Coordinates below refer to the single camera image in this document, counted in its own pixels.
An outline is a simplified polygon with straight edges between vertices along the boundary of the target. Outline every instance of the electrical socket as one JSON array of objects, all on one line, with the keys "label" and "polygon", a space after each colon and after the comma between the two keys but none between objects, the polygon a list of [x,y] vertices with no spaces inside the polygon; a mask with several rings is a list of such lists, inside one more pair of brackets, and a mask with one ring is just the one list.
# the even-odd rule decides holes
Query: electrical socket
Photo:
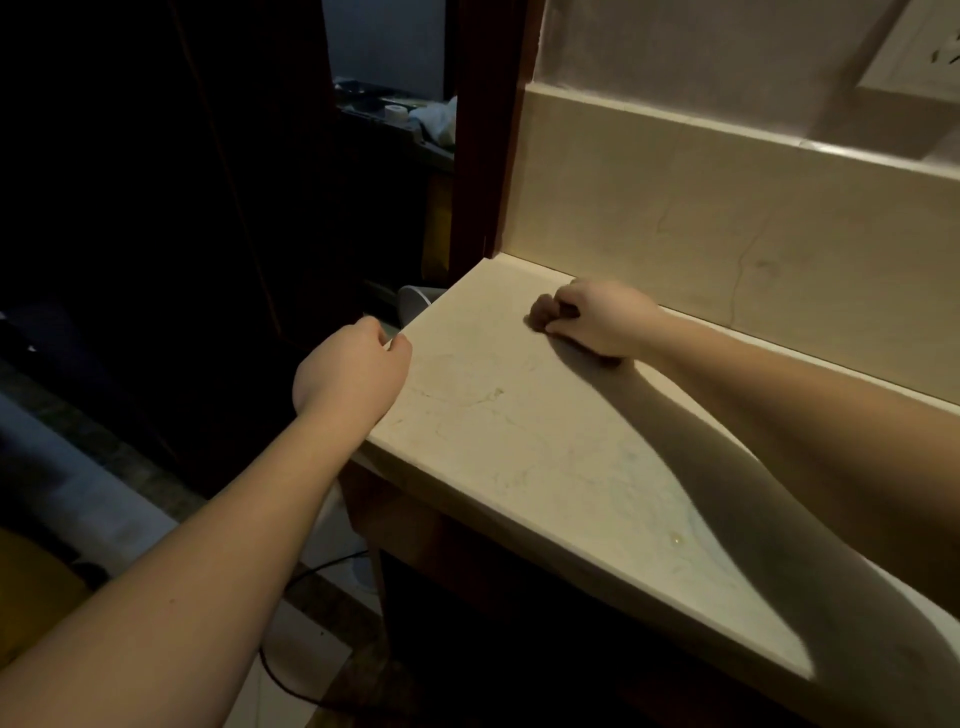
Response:
[{"label": "electrical socket", "polygon": [[960,103],[960,0],[912,0],[860,85]]}]

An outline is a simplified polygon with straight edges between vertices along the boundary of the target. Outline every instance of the forearm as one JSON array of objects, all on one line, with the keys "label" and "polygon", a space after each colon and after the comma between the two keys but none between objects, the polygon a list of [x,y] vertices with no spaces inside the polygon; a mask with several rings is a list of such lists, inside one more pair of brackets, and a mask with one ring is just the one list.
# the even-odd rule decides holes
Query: forearm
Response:
[{"label": "forearm", "polygon": [[637,342],[841,538],[957,613],[960,418],[675,316]]},{"label": "forearm", "polygon": [[359,445],[295,420],[219,496],[0,675],[0,723],[209,726],[227,715],[329,485]]}]

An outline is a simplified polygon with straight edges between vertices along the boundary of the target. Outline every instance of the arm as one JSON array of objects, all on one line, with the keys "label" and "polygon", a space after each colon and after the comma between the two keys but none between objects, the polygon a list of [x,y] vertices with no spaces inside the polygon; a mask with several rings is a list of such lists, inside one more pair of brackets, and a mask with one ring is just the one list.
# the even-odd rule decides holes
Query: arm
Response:
[{"label": "arm", "polygon": [[385,340],[366,318],[315,349],[293,423],[0,674],[0,725],[222,724],[333,478],[406,378],[410,343]]},{"label": "arm", "polygon": [[540,297],[531,320],[661,371],[840,538],[960,617],[960,418],[673,316],[619,283],[574,281]]}]

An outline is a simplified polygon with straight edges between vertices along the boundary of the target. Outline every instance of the hand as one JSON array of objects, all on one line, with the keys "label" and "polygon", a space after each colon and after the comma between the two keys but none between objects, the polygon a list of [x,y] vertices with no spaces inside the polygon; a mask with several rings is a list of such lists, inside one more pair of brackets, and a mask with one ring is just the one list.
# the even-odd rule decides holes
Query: hand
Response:
[{"label": "hand", "polygon": [[298,414],[333,410],[369,431],[393,405],[410,369],[413,347],[402,333],[388,350],[380,322],[364,316],[314,349],[297,368],[294,407]]},{"label": "hand", "polygon": [[552,299],[540,296],[530,311],[530,323],[601,356],[641,358],[647,335],[667,316],[649,296],[628,285],[576,279]]}]

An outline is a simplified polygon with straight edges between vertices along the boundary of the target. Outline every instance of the black cable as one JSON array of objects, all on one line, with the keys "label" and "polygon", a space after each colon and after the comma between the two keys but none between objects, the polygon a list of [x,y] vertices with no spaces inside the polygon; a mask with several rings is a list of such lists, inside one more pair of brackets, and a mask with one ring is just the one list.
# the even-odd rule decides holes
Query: black cable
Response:
[{"label": "black cable", "polygon": [[[330,567],[335,567],[337,564],[343,564],[345,561],[350,559],[356,559],[361,556],[368,556],[370,552],[366,549],[362,551],[357,551],[356,553],[351,553],[350,556],[341,556],[339,559],[334,559],[333,561],[328,561],[325,564],[320,564],[318,567],[313,567],[303,571],[296,576],[294,576],[290,581],[287,582],[287,585],[283,587],[283,593],[286,594],[289,592],[294,585],[299,584],[302,579],[306,578],[310,574],[317,573],[318,571],[323,571],[324,569],[329,569]],[[263,666],[263,671],[267,673],[271,680],[274,681],[274,684],[280,688],[282,691],[286,692],[288,695],[292,695],[297,700],[302,700],[305,703],[310,703],[311,705],[316,705],[318,708],[323,708],[328,710],[331,713],[343,713],[349,716],[367,716],[367,717],[379,717],[385,719],[402,719],[409,720],[411,716],[391,713],[389,711],[380,711],[375,708],[357,708],[356,706],[343,705],[341,703],[334,703],[328,700],[318,700],[316,698],[310,697],[309,695],[303,695],[295,690],[288,688],[283,682],[274,674],[274,671],[270,669],[270,665],[267,663],[267,654],[263,651],[263,644],[257,649],[257,654],[260,656],[260,665]]]}]

